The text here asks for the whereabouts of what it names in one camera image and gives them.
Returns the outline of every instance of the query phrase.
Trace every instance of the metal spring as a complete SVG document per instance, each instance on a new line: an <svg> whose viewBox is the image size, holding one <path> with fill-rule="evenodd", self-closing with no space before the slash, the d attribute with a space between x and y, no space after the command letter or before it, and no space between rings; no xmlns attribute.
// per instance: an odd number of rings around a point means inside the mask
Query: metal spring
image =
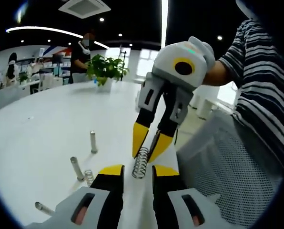
<svg viewBox="0 0 284 229"><path fill-rule="evenodd" d="M84 171L84 174L87 181L87 185L88 187L90 187L94 181L93 172L90 169L88 169Z"/></svg>
<svg viewBox="0 0 284 229"><path fill-rule="evenodd" d="M53 211L53 210L51 210L51 209L48 208L47 206L41 204L40 202L35 202L35 207L36 207L39 211L41 211L41 212L43 212L43 213L45 213L45 214L47 214L47 215L49 215L49 216L52 216L52 215L54 214L54 211Z"/></svg>
<svg viewBox="0 0 284 229"><path fill-rule="evenodd" d="M132 171L132 176L134 178L142 179L145 177L147 162L148 162L148 154L149 154L148 148L141 147Z"/></svg>

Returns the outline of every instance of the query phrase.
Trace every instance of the black ceiling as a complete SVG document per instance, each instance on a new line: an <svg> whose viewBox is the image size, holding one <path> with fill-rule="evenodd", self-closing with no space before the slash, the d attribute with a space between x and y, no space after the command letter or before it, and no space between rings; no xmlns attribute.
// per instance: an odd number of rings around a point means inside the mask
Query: black ceiling
<svg viewBox="0 0 284 229"><path fill-rule="evenodd" d="M96 40L110 47L133 43L133 48L160 49L161 0L103 0L111 11L86 19L61 12L61 0L29 0L21 23L15 12L24 1L0 2L0 50L29 44L68 46L77 41L73 36L36 30L6 33L5 29L17 26L44 26L83 35L88 29L96 30ZM167 44L185 41L196 36L214 48L221 56L231 44L236 28L245 19L234 0L169 0Z"/></svg>

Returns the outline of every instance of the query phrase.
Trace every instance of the green plant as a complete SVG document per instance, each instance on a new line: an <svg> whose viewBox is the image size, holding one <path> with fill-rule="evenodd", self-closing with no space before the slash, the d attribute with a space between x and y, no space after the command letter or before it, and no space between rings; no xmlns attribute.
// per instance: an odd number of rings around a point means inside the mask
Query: green plant
<svg viewBox="0 0 284 229"><path fill-rule="evenodd" d="M128 68L124 68L124 62L121 59L105 58L99 54L95 55L87 63L87 76L89 79L94 79L98 85L104 85L108 78L120 80L128 72Z"/></svg>
<svg viewBox="0 0 284 229"><path fill-rule="evenodd" d="M22 83L25 80L28 80L27 73L19 73L19 82Z"/></svg>

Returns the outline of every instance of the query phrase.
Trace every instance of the white planter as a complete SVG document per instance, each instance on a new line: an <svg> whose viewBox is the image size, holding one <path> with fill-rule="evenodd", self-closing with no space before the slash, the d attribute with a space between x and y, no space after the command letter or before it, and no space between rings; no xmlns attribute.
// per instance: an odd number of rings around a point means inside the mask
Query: white planter
<svg viewBox="0 0 284 229"><path fill-rule="evenodd" d="M104 86L98 86L97 92L98 93L109 93L112 89L112 79L108 78Z"/></svg>

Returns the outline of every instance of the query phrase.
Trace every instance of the floor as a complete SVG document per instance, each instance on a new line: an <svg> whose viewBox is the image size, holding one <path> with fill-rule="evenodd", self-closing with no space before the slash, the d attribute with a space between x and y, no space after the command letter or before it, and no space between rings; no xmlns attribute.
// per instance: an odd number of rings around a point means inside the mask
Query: floor
<svg viewBox="0 0 284 229"><path fill-rule="evenodd" d="M204 122L204 120L198 118L196 110L189 107L188 115L178 129L176 149L180 149L196 133Z"/></svg>

